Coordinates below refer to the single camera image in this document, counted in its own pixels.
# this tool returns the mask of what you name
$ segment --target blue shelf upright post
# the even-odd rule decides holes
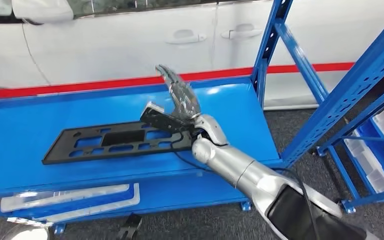
[[[267,25],[265,26],[264,34],[262,35],[261,44],[258,49],[257,58],[251,75],[251,81],[261,107],[264,106],[267,67],[270,64],[270,60],[272,59],[273,52],[275,51],[279,39],[279,35],[275,29],[275,21],[276,19],[280,19],[285,22],[291,5],[292,0],[273,1]]]

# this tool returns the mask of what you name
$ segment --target blue metal shelf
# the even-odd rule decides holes
[[[269,167],[291,166],[384,77],[383,30],[328,95],[285,25],[291,5],[292,0],[273,1],[251,76],[192,83],[202,112],[217,119],[229,142]],[[279,38],[284,41],[319,102],[319,108],[281,154],[276,150],[262,112],[267,68]],[[374,114],[382,107],[384,96],[380,99],[376,101],[376,107],[365,112],[366,115]],[[42,164],[42,158],[61,130],[137,121],[150,100],[163,105],[167,112],[173,109],[165,85],[0,99],[0,197],[25,191],[140,184],[141,200],[138,205],[73,221],[246,201],[242,193],[220,177],[203,173],[172,153]],[[357,117],[356,121],[319,148],[321,155],[331,151],[354,196],[352,202],[344,203],[347,210],[384,201],[384,192],[367,197],[358,195],[334,149],[343,136],[367,119],[366,115]],[[181,154],[193,161],[190,151]],[[354,164],[361,174],[359,165]],[[39,213],[26,210],[15,214],[31,218]],[[0,216],[11,217],[13,213],[0,212]]]

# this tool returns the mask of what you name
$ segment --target white car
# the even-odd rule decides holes
[[[148,78],[140,77],[155,76],[156,64],[189,79],[246,75],[271,6],[271,0],[0,0],[0,87],[34,94],[46,89],[37,86],[82,91],[91,88],[85,83],[117,87],[129,78],[143,84]],[[383,30],[384,0],[295,0],[286,23],[331,91]],[[282,40],[268,72],[265,109],[316,106]]]

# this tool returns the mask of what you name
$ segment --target silver robotic arm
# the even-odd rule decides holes
[[[201,114],[192,88],[168,67],[159,65],[156,69],[176,105],[167,119],[175,116],[177,120],[172,125],[179,121],[185,126],[182,129],[191,129],[196,135],[193,136],[193,156],[246,195],[280,239],[378,239],[362,228],[341,221],[340,207],[313,188],[300,185],[230,145],[217,121]],[[165,129],[172,130],[172,125],[167,123]]]

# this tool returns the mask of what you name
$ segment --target car door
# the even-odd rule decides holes
[[[47,85],[32,60],[21,23],[0,23],[0,88]]]
[[[247,31],[252,30],[251,25],[254,29],[264,29],[272,3],[257,1],[220,5],[215,34],[216,69],[254,65],[261,36],[234,41],[226,40],[222,34],[234,32],[243,24],[248,24]],[[355,62],[384,28],[384,1],[297,0],[293,2],[286,24],[312,64],[332,66]],[[294,64],[280,39],[270,66],[283,66],[281,69],[285,72],[267,75],[265,109],[317,106],[301,74],[286,70]],[[332,91],[347,71],[344,68],[318,74],[327,90]]]
[[[33,59],[53,85],[153,76],[156,64],[180,73],[212,68],[215,4],[160,9],[172,5],[138,0],[109,12],[115,2],[102,0],[92,2],[101,14],[90,15],[91,1],[81,2],[69,1],[75,20],[24,28]]]
[[[215,69],[254,65],[272,3],[230,1],[219,4],[214,35]]]

